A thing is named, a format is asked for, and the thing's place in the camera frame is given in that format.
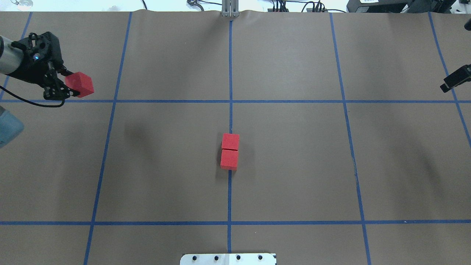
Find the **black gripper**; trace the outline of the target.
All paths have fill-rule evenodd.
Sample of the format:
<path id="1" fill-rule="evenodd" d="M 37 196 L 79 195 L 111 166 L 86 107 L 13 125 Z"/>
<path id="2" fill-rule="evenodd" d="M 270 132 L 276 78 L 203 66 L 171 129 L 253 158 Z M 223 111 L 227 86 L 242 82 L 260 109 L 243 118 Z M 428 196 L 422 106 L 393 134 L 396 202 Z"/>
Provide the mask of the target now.
<path id="1" fill-rule="evenodd" d="M 7 75 L 37 84 L 44 89 L 45 100 L 65 100 L 78 97 L 57 75 L 68 77 L 74 72 L 64 66 L 60 41 L 52 32 L 37 35 L 31 32 L 19 41 L 7 40 Z"/>

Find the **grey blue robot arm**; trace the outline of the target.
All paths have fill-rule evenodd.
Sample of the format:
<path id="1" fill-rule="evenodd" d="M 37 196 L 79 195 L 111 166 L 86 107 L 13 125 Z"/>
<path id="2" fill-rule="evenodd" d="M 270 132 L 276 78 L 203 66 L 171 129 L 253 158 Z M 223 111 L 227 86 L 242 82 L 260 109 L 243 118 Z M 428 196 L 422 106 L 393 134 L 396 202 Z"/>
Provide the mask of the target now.
<path id="1" fill-rule="evenodd" d="M 38 35 L 34 32 L 22 40 L 1 37 L 1 73 L 43 89 L 45 100 L 59 101 L 57 105 L 39 104 L 22 98 L 5 87 L 2 92 L 22 102 L 45 108 L 59 108 L 69 97 L 81 95 L 59 79 L 59 74 L 69 77 L 72 72 L 64 66 L 59 39 L 52 32 Z"/>

